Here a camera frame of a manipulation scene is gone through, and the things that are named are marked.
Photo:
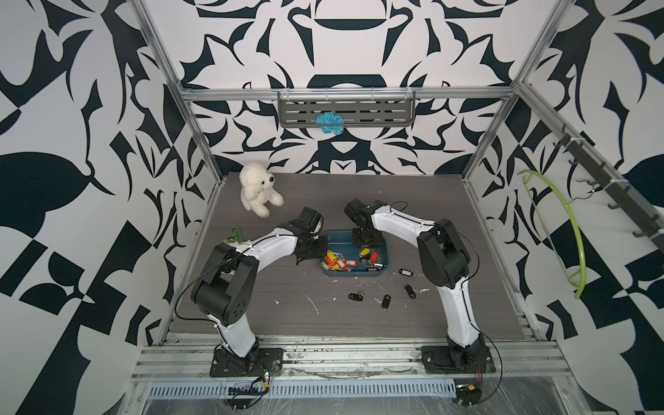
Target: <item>cable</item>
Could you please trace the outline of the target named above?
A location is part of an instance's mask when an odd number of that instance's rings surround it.
[[[395,203],[405,203],[406,204],[406,206],[402,207],[401,209],[397,209],[399,212],[403,212],[404,209],[408,207],[408,202],[405,202],[405,201],[392,202],[392,204],[390,205],[390,213],[394,213],[394,211],[392,210],[392,206],[394,206]]]
[[[484,399],[478,400],[475,404],[473,404],[473,405],[475,406],[475,405],[481,404],[482,402],[486,402],[486,401],[488,401],[488,400],[489,400],[489,399],[490,399],[490,398],[491,398],[491,397],[492,397],[492,396],[498,391],[498,389],[500,388],[501,383],[503,382],[503,357],[501,356],[500,351],[499,351],[498,348],[496,347],[495,343],[489,338],[489,336],[487,336],[486,334],[484,334],[484,333],[482,332],[482,330],[478,329],[478,328],[473,324],[473,321],[470,319],[470,311],[468,311],[468,304],[465,302],[465,294],[464,294],[464,292],[463,292],[463,284],[464,284],[464,283],[468,283],[468,281],[470,281],[470,279],[472,279],[472,277],[474,277],[475,275],[477,275],[477,272],[479,271],[479,253],[477,252],[477,247],[475,246],[475,244],[474,244],[474,243],[473,243],[473,242],[472,242],[472,241],[471,241],[466,235],[462,234],[462,233],[459,232],[458,230],[456,230],[456,229],[451,229],[451,228],[445,228],[445,229],[446,229],[446,230],[451,230],[451,231],[455,232],[457,235],[461,236],[463,239],[466,240],[466,242],[468,242],[468,243],[470,244],[470,246],[471,246],[471,247],[473,248],[473,250],[475,251],[475,257],[477,258],[477,267],[476,267],[476,269],[475,269],[475,272],[474,272],[472,275],[470,275],[470,277],[466,278],[464,281],[461,282],[461,296],[463,297],[463,306],[465,307],[465,314],[466,314],[466,316],[468,317],[468,323],[470,323],[471,327],[473,327],[475,330],[477,330],[477,332],[478,332],[479,334],[481,334],[482,336],[484,336],[484,337],[487,338],[487,340],[491,343],[491,345],[493,345],[493,348],[496,350],[496,353],[498,353],[498,359],[500,360],[500,377],[498,378],[498,383],[496,384],[495,389],[493,390],[493,392],[491,392],[491,393],[489,394],[489,396],[487,396],[487,397],[484,398]]]
[[[470,244],[470,246],[473,248],[473,251],[475,251],[475,257],[477,258],[477,267],[475,268],[475,272],[473,273],[473,275],[468,277],[468,280],[470,280],[472,277],[477,275],[477,271],[479,271],[479,253],[477,252],[477,247],[475,246],[475,244],[470,239],[468,239],[468,237],[466,235],[462,234],[458,230],[452,229],[452,228],[445,228],[445,230],[451,230],[452,232],[454,232],[457,235],[461,236],[463,239],[466,240],[466,242],[468,242]]]
[[[262,241],[264,241],[264,240],[266,240],[266,239],[275,238],[275,237],[277,237],[277,236],[292,236],[293,238],[297,238],[295,235],[268,235],[268,236],[266,236],[266,237],[263,238],[263,239],[259,239],[259,240],[255,241],[255,242],[253,242],[251,245],[249,245],[249,247],[247,247],[247,249],[243,250],[242,252],[239,252],[237,255],[233,256],[232,258],[229,258],[229,259],[227,259],[226,261],[221,262],[219,265],[217,265],[217,266],[215,266],[215,267],[213,267],[213,268],[210,268],[210,269],[207,270],[206,272],[203,272],[201,275],[197,276],[192,282],[190,282],[190,283],[189,283],[189,284],[188,284],[188,285],[182,290],[182,292],[180,293],[180,295],[177,296],[177,300],[175,301],[175,317],[179,318],[180,320],[189,320],[189,321],[210,321],[209,319],[192,318],[192,317],[182,317],[181,315],[179,315],[179,313],[177,312],[177,309],[178,309],[178,307],[180,306],[180,300],[182,299],[182,296],[185,294],[185,292],[187,292],[187,290],[188,290],[192,285],[194,285],[194,283],[195,283],[196,281],[198,281],[199,279],[201,279],[201,277],[203,277],[203,276],[204,276],[205,274],[207,274],[208,272],[213,271],[213,270],[216,270],[216,269],[219,268],[220,266],[225,265],[225,264],[227,264],[227,263],[229,263],[229,262],[231,262],[231,261],[233,261],[233,260],[239,258],[240,255],[243,255],[245,252],[247,252],[249,249],[253,248],[253,247],[254,247],[255,245],[257,245],[259,242],[262,242]]]
[[[179,318],[180,320],[189,320],[189,321],[210,321],[210,320],[208,320],[208,319],[192,318],[192,317],[182,317],[181,315],[178,314],[178,312],[177,312],[177,308],[180,306],[180,300],[182,299],[182,296],[184,295],[184,293],[189,289],[189,287],[191,287],[192,285],[194,285],[194,283],[195,283],[196,281],[198,281],[201,277],[203,277],[203,276],[204,276],[205,274],[207,274],[208,272],[217,269],[220,265],[222,265],[222,264],[219,264],[219,265],[217,265],[217,266],[215,266],[215,267],[213,267],[213,268],[210,268],[210,269],[207,270],[206,272],[203,272],[201,275],[197,276],[192,282],[190,282],[190,283],[189,283],[189,284],[188,284],[188,285],[182,290],[182,292],[180,293],[180,295],[177,296],[177,300],[176,300],[176,302],[175,302],[175,317]]]

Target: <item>debris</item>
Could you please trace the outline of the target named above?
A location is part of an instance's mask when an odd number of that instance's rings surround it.
[[[316,310],[316,314],[321,315],[321,314],[318,312],[318,308],[316,308],[316,305],[313,303],[313,301],[311,300],[311,298],[309,298],[309,296],[306,295],[306,294],[305,294],[304,296],[309,300],[309,303],[311,303],[311,305],[313,306],[313,309]]]

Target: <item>white teddy bear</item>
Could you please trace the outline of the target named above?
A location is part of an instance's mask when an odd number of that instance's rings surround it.
[[[253,210],[258,216],[267,218],[270,210],[265,207],[266,202],[274,206],[282,206],[284,198],[272,188],[274,176],[261,164],[249,163],[240,172],[242,192],[240,200],[246,210]]]

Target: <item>metal vent grille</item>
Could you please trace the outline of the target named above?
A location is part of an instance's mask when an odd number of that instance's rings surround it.
[[[230,398],[229,386],[248,386],[251,382],[154,382],[148,399]],[[273,380],[269,398],[372,398],[388,396],[456,395],[454,379],[348,379],[348,380]]]
[[[413,123],[412,94],[401,100],[287,100],[279,99],[279,123],[286,128],[320,127],[316,117],[334,112],[344,127],[407,127]]]

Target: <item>black mounting plate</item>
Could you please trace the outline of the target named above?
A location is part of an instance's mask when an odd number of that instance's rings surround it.
[[[360,228],[353,228],[353,246],[357,248],[378,248],[383,245],[385,245],[385,238],[382,237],[382,232],[376,232],[370,240],[363,240],[360,237]]]
[[[284,361],[283,349],[258,349],[258,359],[263,363],[265,369],[270,372],[270,376],[275,376],[281,372]],[[223,347],[214,351],[214,359],[210,366],[211,378],[232,378],[251,376],[261,376],[259,365],[247,366],[244,359],[228,353]]]
[[[479,365],[482,373],[495,373],[496,366],[489,352],[489,347],[482,346],[482,352],[478,354],[472,364],[454,369],[450,359],[449,346],[422,346],[422,364],[428,374],[461,373],[475,374]]]

